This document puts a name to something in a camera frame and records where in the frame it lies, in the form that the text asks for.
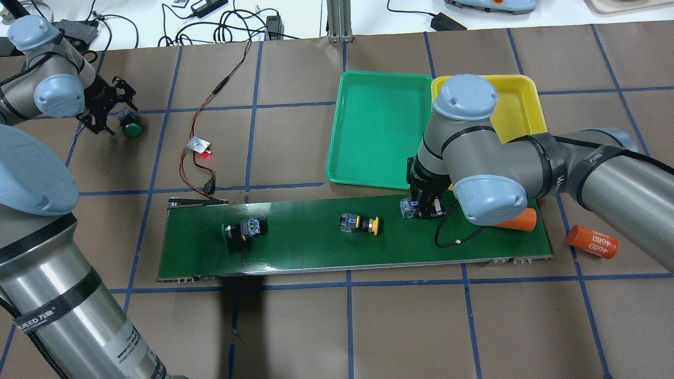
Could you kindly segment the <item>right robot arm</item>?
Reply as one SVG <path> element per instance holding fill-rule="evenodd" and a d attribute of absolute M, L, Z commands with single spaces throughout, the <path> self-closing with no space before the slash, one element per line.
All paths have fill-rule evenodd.
<path fill-rule="evenodd" d="M 408 160 L 412 216 L 445 217 L 449 187 L 464 217 L 494 226 L 530 199 L 566 193 L 672 272 L 672 167 L 640 153 L 618 128 L 547 132 L 500 141 L 491 117 L 498 92 L 484 77 L 441 84 L 416 155 Z"/>

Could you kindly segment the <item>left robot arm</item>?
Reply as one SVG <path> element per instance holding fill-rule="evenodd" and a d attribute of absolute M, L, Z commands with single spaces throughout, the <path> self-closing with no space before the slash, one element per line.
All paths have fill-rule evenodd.
<path fill-rule="evenodd" d="M 2 81 L 2 307 L 62 378 L 169 378 L 75 245 L 79 192 L 64 163 L 17 124 L 47 115 L 107 129 L 134 90 L 106 82 L 56 28 L 17 3 L 8 38 L 26 59 Z"/>

